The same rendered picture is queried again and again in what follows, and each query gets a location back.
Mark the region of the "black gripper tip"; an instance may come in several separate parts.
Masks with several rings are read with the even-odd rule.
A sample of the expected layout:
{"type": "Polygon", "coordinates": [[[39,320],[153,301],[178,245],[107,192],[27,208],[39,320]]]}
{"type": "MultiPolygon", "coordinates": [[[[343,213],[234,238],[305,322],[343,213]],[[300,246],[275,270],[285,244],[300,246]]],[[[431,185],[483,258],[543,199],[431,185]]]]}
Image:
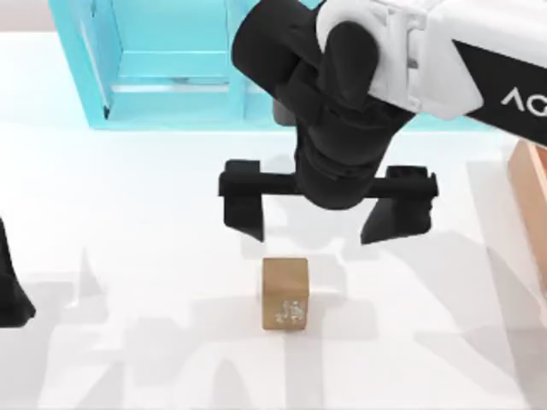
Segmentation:
{"type": "Polygon", "coordinates": [[[3,220],[0,218],[0,329],[25,326],[36,308],[16,277],[3,220]]]}

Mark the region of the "light blue rack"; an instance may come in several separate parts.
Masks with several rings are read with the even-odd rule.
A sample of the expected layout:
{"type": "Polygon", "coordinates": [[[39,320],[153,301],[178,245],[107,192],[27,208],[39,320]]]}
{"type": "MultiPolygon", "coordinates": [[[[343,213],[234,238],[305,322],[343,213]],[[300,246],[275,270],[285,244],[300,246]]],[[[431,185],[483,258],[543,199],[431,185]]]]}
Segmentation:
{"type": "Polygon", "coordinates": [[[48,0],[96,129],[452,120],[482,97],[458,0],[48,0]]]}

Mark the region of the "brown cardboard box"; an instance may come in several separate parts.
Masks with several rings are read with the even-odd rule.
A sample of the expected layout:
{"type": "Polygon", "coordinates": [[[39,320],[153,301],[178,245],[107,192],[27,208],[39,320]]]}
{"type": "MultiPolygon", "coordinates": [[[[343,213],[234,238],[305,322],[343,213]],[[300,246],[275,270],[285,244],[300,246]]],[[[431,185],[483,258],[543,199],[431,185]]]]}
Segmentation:
{"type": "Polygon", "coordinates": [[[302,331],[308,321],[309,262],[298,257],[262,260],[262,328],[302,331]]]}

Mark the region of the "salmon-coloured box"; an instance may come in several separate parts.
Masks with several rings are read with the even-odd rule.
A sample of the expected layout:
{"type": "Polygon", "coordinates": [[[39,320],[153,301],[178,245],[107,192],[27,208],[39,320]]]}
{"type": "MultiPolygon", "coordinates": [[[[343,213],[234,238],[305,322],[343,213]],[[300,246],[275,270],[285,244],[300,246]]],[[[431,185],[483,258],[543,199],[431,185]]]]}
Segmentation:
{"type": "Polygon", "coordinates": [[[547,256],[547,149],[519,141],[508,163],[526,233],[534,254],[547,256]]]}

